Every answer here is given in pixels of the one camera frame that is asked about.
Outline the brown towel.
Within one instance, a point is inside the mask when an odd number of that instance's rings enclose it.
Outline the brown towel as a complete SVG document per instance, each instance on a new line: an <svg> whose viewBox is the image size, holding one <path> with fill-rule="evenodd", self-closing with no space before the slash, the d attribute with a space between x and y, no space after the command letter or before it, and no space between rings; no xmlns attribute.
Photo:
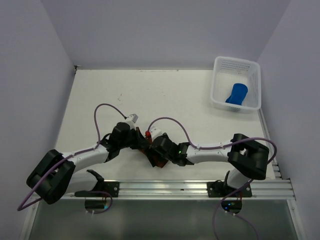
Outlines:
<svg viewBox="0 0 320 240"><path fill-rule="evenodd" d="M151 145L154 140L147 139L145 135L141 133L139 127L136 127L135 130L137 134L137 149L147 157L152 167L163 168L168 160L152 150Z"/></svg>

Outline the blue towel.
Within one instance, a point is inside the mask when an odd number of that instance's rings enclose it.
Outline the blue towel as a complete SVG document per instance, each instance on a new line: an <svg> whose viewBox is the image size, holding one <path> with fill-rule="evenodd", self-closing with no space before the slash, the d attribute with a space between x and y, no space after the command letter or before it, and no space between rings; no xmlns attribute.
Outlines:
<svg viewBox="0 0 320 240"><path fill-rule="evenodd" d="M225 100L228 104L241 106L248 93L248 87L243 83L235 83L230 96Z"/></svg>

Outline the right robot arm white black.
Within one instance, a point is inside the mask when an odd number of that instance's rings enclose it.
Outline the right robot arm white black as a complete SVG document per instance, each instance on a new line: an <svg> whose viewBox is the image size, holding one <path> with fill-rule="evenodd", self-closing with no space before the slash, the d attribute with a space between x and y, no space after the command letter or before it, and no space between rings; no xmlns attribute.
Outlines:
<svg viewBox="0 0 320 240"><path fill-rule="evenodd" d="M259 143L259 137L247 137L236 133L230 141L218 146L196 145L188 142L176 144L167 136L158 136L150 150L161 160L167 160L180 167L201 163L229 163L233 169L226 173L223 192L235 196L250 180L265 180L270 150Z"/></svg>

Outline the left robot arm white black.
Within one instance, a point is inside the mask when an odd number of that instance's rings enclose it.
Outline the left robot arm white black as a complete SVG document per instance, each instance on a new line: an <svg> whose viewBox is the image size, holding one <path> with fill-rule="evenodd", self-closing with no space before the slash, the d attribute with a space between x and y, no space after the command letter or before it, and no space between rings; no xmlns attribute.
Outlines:
<svg viewBox="0 0 320 240"><path fill-rule="evenodd" d="M28 176L26 184L47 204L54 204L67 193L76 172L109 162L122 149L142 151L148 149L150 144L138 127L119 122L111 133L106 134L91 148L70 153L61 153L56 149L48 151Z"/></svg>

